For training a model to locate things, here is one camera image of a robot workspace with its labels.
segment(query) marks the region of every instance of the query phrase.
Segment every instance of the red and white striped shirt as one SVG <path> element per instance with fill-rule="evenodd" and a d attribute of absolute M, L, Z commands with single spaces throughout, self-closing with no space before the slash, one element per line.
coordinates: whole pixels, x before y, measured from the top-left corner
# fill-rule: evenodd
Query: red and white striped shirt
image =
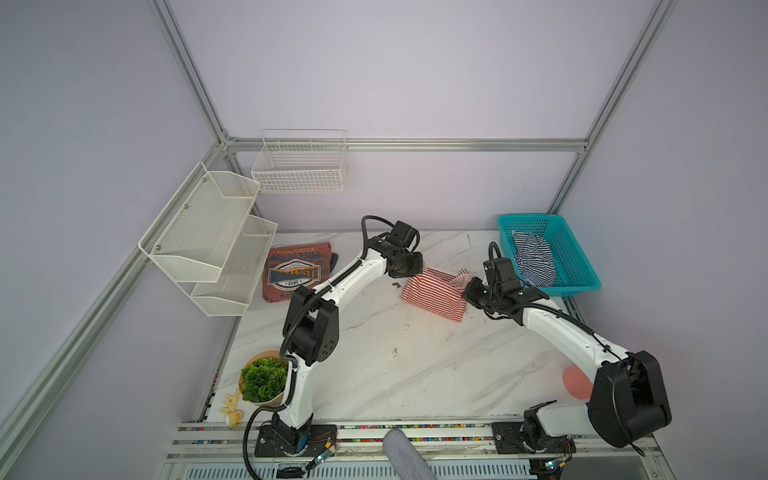
<path fill-rule="evenodd" d="M 462 298 L 462 293 L 471 277 L 467 270 L 457 275 L 424 267 L 422 273 L 408 280 L 401 298 L 424 310 L 461 322 L 467 310 L 467 302 Z"/>

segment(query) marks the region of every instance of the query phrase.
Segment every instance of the white mesh shelf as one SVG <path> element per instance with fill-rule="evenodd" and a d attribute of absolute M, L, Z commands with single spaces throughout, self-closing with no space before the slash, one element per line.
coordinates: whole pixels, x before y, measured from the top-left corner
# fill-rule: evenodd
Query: white mesh shelf
<path fill-rule="evenodd" d="M 174 282 L 218 281 L 258 191 L 250 178 L 206 170 L 145 253 Z"/>
<path fill-rule="evenodd" d="M 198 283 L 190 297 L 208 316 L 243 315 L 253 299 L 277 223 L 249 215 L 216 283 Z"/>
<path fill-rule="evenodd" d="M 344 190 L 349 163 L 345 131 L 265 130 L 262 139 L 264 146 L 251 171 L 262 193 Z"/>

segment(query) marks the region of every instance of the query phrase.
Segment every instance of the blue laundry basket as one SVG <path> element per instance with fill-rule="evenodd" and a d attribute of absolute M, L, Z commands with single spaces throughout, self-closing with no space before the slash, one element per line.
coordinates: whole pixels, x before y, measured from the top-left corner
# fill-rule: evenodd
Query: blue laundry basket
<path fill-rule="evenodd" d="M 558 276 L 554 286 L 542 287 L 540 290 L 549 296 L 573 296 L 576 293 L 600 288 L 600 279 L 589 264 L 587 256 L 578 245 L 565 219 L 559 215 L 547 214 L 516 214 L 501 215 L 498 227 L 502 231 L 502 251 L 512 260 L 515 272 L 520 276 L 518 264 L 515 261 L 515 239 L 512 232 L 533 233 L 544 237 L 552 248 L 554 267 Z"/>

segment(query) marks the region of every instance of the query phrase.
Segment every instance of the black mounting plate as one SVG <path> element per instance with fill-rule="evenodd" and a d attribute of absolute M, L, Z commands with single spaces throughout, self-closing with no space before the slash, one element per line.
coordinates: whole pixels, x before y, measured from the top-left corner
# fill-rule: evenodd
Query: black mounting plate
<path fill-rule="evenodd" d="M 336 443 L 336 425 L 310 425 L 310 441 L 300 457 L 317 457 L 326 450 L 326 443 Z M 283 441 L 277 438 L 272 425 L 264 425 L 259 429 L 256 440 L 256 457 L 288 457 L 283 450 Z"/>
<path fill-rule="evenodd" d="M 500 455 L 511 453 L 531 453 L 525 448 L 524 436 L 521 431 L 523 422 L 496 422 L 491 424 L 493 440 L 496 442 L 496 452 Z M 571 453 L 576 451 L 574 441 L 566 436 L 558 437 L 565 440 L 571 447 Z M 566 453 L 565 446 L 557 441 L 540 453 Z"/>

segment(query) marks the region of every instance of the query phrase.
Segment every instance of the beige pot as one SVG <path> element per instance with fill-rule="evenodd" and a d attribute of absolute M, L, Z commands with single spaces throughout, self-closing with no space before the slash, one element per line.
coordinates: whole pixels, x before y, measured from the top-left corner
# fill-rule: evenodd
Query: beige pot
<path fill-rule="evenodd" d="M 249 366 L 251 363 L 256 362 L 258 359 L 280 359 L 280 351 L 279 350 L 264 350 L 262 353 L 259 353 L 255 355 L 252 359 L 248 360 L 245 365 L 243 365 L 243 369 L 247 366 Z M 280 360 L 285 366 L 288 366 L 287 362 L 284 362 L 283 360 Z M 245 384 L 245 377 L 243 377 L 243 369 L 240 369 L 240 380 L 237 381 L 237 389 L 240 390 L 240 398 L 242 398 L 243 394 L 245 393 L 243 391 L 243 385 Z M 288 372 L 288 380 L 290 380 L 290 369 Z M 283 390 L 278 396 L 271 399 L 269 402 L 261 402 L 261 403 L 253 403 L 248 402 L 247 400 L 243 399 L 244 402 L 248 402 L 251 405 L 255 405 L 257 407 L 261 406 L 270 406 L 270 407 L 276 407 L 279 406 L 281 403 L 283 403 L 283 393 L 285 393 L 285 390 Z"/>

